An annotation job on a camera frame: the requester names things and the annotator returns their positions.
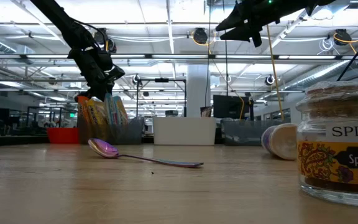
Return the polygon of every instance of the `jar label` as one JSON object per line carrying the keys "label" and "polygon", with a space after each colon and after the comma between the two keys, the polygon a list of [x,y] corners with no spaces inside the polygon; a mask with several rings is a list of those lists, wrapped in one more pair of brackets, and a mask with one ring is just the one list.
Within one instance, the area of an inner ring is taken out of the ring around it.
{"label": "jar label", "polygon": [[330,142],[358,142],[358,122],[328,123],[326,137]]}
{"label": "jar label", "polygon": [[358,184],[358,143],[298,141],[298,168],[305,177]]}

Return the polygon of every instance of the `ceiling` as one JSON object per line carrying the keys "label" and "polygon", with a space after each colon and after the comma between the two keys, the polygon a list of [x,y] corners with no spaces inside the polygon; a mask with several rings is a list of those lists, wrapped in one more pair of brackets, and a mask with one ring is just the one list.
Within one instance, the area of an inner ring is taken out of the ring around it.
{"label": "ceiling", "polygon": [[[0,0],[0,41],[9,46],[24,45],[33,50],[35,54],[67,54],[70,48],[64,41],[60,41],[60,31],[30,2],[23,1],[27,11],[25,12],[15,0]],[[191,34],[196,27],[203,27],[207,33],[211,34],[211,53],[224,55],[227,51],[229,55],[259,55],[269,54],[269,42],[267,40],[267,30],[264,27],[261,32],[262,45],[255,48],[253,43],[240,41],[221,41],[214,28],[219,22],[226,18],[232,11],[232,1],[227,1],[227,9],[223,11],[220,7],[222,1],[214,1],[215,6],[211,8],[211,17],[209,19],[209,7],[204,8],[203,0],[168,0],[169,9],[167,10],[167,1],[156,0],[57,0],[57,3],[65,9],[65,12],[79,21],[92,24],[98,28],[108,29],[108,35],[111,36],[117,45],[117,54],[208,54],[207,46],[200,46],[194,43]],[[270,24],[271,38],[276,38],[283,34],[293,21],[298,19],[302,11],[294,12],[281,19],[279,24]],[[172,22],[173,44],[170,45],[168,15]],[[334,45],[329,50],[324,50],[322,39],[331,36],[336,29],[347,29],[347,32],[353,39],[358,39],[358,9],[345,9],[335,13],[333,16],[324,17],[323,15],[305,18],[295,28],[287,34],[282,35],[282,40],[273,48],[275,55],[353,55],[349,45]],[[46,25],[50,31],[40,26],[38,18]],[[163,40],[155,42],[139,42],[139,37],[153,40]],[[130,63],[126,59],[113,60],[127,75],[117,81],[115,88],[130,89],[132,77],[139,74],[142,78],[173,78],[174,73],[177,78],[185,78],[187,65],[195,63],[192,60],[146,60],[132,59]],[[17,63],[15,60],[0,60],[0,68],[11,71],[18,77],[24,77],[27,74],[33,74],[34,79],[48,79],[56,77],[57,79],[79,79],[80,71],[72,63],[66,60],[59,60],[59,63],[65,63],[64,66],[54,67],[51,64],[53,60],[38,60],[35,63],[39,66],[30,67],[23,63]],[[197,63],[207,63],[207,60],[200,60]],[[279,77],[279,85],[284,85],[301,74],[318,67],[320,61],[309,61],[299,63],[278,62],[276,71]],[[211,75],[219,76],[219,71],[226,75],[226,64],[224,60],[217,60],[216,66],[210,62],[209,70]],[[272,66],[269,62],[253,61],[244,63],[240,60],[230,61],[227,66],[227,72],[231,76],[229,81],[235,89],[266,90],[264,80],[272,74]],[[225,80],[220,78],[217,90],[226,88]],[[62,83],[49,85],[48,83],[31,83],[37,88],[66,88]],[[178,88],[174,83],[153,83],[147,88],[153,89],[174,89]],[[133,103],[128,95],[118,93],[127,104]],[[164,99],[178,98],[183,99],[183,93],[151,93],[148,98]]]}

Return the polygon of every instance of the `pillar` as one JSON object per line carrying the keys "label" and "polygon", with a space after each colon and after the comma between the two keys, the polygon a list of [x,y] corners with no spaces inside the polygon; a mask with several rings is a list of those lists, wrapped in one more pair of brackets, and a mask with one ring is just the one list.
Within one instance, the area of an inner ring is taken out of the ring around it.
{"label": "pillar", "polygon": [[199,118],[200,108],[211,106],[211,85],[210,79],[207,80],[207,73],[207,65],[187,66],[187,117],[189,118]]}

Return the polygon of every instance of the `spoon handle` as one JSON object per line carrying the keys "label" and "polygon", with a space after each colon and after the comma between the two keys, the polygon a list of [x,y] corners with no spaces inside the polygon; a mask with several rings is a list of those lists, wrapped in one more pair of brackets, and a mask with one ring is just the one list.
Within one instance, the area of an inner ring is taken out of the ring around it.
{"label": "spoon handle", "polygon": [[131,157],[135,159],[142,159],[150,162],[156,162],[163,165],[168,166],[177,166],[177,167],[187,167],[187,168],[195,168],[203,165],[203,162],[177,162],[177,161],[166,161],[163,159],[153,159],[153,158],[147,158],[142,156],[132,156],[132,155],[119,155],[118,157]]}

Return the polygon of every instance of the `gray bin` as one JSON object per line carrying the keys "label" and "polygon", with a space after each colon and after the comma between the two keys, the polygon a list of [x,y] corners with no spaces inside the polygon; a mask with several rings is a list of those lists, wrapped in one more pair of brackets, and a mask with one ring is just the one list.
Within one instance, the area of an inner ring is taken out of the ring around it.
{"label": "gray bin", "polygon": [[142,144],[144,118],[131,119],[125,125],[95,125],[87,124],[83,119],[78,120],[78,134],[81,144],[87,144],[88,139],[97,138],[110,144]]}
{"label": "gray bin", "polygon": [[261,146],[262,134],[271,126],[280,125],[283,121],[221,121],[224,144],[227,146]]}

